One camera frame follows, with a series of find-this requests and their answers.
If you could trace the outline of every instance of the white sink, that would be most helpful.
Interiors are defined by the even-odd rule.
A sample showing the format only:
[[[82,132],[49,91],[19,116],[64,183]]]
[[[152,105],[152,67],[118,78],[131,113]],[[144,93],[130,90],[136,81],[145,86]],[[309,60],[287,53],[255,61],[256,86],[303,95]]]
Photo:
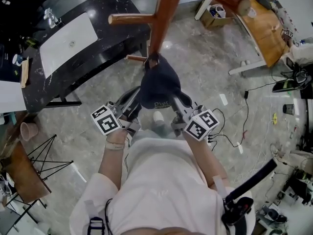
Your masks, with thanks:
[[[40,46],[41,62],[48,78],[68,59],[97,41],[87,13],[70,21]]]

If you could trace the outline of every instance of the marble floor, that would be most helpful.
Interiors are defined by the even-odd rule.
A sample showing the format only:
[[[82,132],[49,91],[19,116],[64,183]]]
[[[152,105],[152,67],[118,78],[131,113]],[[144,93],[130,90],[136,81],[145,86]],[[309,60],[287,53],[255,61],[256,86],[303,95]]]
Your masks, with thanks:
[[[193,19],[193,15],[186,13],[182,17],[175,17],[161,53],[177,72],[185,91],[208,109],[219,108],[224,113],[226,121],[222,133],[228,135],[235,145],[241,140],[243,123],[247,111],[249,112],[242,154],[225,137],[216,138],[218,143],[214,149],[214,154],[225,167],[231,184],[236,187],[271,159],[271,143],[282,151],[295,149],[304,128],[305,104],[299,99],[298,92],[273,94],[272,85],[269,85],[249,92],[247,108],[243,97],[245,91],[273,82],[268,71],[257,77],[244,73],[228,75],[228,71],[238,67],[242,60],[260,60],[250,37],[237,20],[222,28],[207,30],[201,22]],[[100,165],[105,138],[94,125],[91,112],[108,100],[117,100],[126,90],[139,85],[142,77],[143,67],[140,63],[121,60],[90,79],[68,97],[79,97],[83,103],[81,106],[44,109],[35,118],[40,131],[29,142],[23,142],[26,151],[30,152],[57,134],[49,159],[74,160],[75,164],[46,181],[52,191],[44,199],[47,209],[35,205],[31,210],[38,220],[51,225],[53,234],[69,234],[68,217],[86,186],[83,178],[88,181]],[[220,94],[225,95],[227,105],[222,103]],[[287,103],[296,105],[294,116],[282,113],[283,104]],[[175,116],[171,109],[161,112],[169,123]],[[276,125],[271,123],[274,113],[278,116]],[[140,112],[139,120],[143,129],[150,128],[152,114],[151,110]],[[220,113],[216,112],[216,116],[223,122]],[[295,126],[298,128],[290,139]],[[287,162],[295,166],[299,161],[293,159]],[[278,164],[277,172],[291,172],[291,167]],[[284,174],[274,176],[276,183],[267,194],[270,200],[287,178]],[[264,204],[265,194],[271,185],[272,180],[268,178],[252,189],[256,209]]]

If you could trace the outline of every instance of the wrist bracelet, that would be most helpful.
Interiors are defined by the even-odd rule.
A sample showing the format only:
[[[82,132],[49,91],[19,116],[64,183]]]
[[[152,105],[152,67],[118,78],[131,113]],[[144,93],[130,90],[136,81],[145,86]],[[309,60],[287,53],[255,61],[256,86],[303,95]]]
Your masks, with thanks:
[[[105,146],[106,149],[115,150],[115,151],[124,150],[124,147],[125,147],[125,143],[123,144],[111,143],[109,141],[107,141],[106,146]]]

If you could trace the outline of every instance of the person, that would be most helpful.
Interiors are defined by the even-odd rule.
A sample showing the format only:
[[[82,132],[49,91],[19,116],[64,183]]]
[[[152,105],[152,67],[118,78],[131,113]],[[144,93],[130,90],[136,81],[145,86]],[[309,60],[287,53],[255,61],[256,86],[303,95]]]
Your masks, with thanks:
[[[123,159],[127,131],[110,133],[99,172],[94,174],[70,216],[72,235],[86,235],[90,213],[96,213],[113,235],[226,234],[221,217],[222,197],[213,176],[220,175],[227,193],[233,188],[225,169],[206,139],[197,141],[187,133],[183,140],[165,139],[167,131],[160,112],[154,113],[153,128],[139,130]],[[127,179],[122,184],[122,167]],[[246,215],[247,234],[255,224],[254,207]]]

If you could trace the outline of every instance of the shoe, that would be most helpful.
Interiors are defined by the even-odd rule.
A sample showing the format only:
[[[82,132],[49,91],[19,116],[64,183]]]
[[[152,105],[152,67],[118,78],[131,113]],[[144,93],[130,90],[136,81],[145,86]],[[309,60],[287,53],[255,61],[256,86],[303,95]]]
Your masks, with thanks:
[[[153,113],[153,121],[154,121],[154,123],[161,122],[161,121],[164,122],[164,117],[163,117],[162,113],[159,111],[154,112]]]

